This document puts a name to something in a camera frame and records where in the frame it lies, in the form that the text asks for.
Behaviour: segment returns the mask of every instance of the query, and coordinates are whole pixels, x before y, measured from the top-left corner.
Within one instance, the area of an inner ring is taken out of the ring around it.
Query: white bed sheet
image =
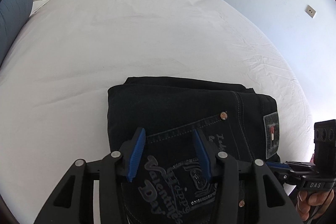
[[[0,193],[21,224],[78,158],[109,153],[107,90],[128,76],[253,87],[278,102],[279,155],[309,161],[312,117],[267,37],[223,0],[50,0],[0,70]]]

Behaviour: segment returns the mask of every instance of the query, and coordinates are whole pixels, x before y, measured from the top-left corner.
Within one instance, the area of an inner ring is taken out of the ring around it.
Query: screw
[[[220,113],[220,118],[225,121],[227,119],[227,113],[226,112],[221,112]]]
[[[227,153],[226,152],[218,152],[218,157],[225,159],[227,157]]]
[[[239,207],[243,208],[245,206],[245,201],[242,199],[241,201],[239,201]]]
[[[75,161],[75,165],[78,166],[78,167],[79,167],[79,166],[82,166],[83,164],[84,164],[84,161],[83,161],[83,160],[76,160],[76,161]]]
[[[254,163],[255,163],[256,165],[258,165],[258,166],[263,166],[263,165],[264,165],[264,162],[263,162],[262,160],[260,160],[260,159],[256,159],[256,160],[254,161]]]
[[[111,153],[111,156],[112,156],[113,158],[119,158],[119,157],[121,156],[121,153],[120,153],[119,151],[113,151],[113,152]]]

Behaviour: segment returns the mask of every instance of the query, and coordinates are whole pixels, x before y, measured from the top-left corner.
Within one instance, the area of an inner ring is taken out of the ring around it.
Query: wall outlet
[[[316,11],[311,6],[309,6],[309,5],[306,8],[306,12],[311,17],[314,17],[314,15],[316,14]]]

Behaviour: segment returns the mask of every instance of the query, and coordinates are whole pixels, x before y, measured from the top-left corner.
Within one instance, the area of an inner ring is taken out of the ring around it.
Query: copper rivet
[[[226,113],[226,112],[221,112],[221,113],[220,113],[220,118],[221,118],[222,120],[226,120],[226,119],[227,119],[227,113]]]
[[[242,199],[241,201],[239,201],[239,207],[243,208],[245,206],[245,201]]]

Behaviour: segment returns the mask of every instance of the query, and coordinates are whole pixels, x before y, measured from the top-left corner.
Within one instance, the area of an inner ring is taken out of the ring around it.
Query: blue pillow
[[[27,22],[33,0],[1,0],[0,2],[0,65],[17,34]]]

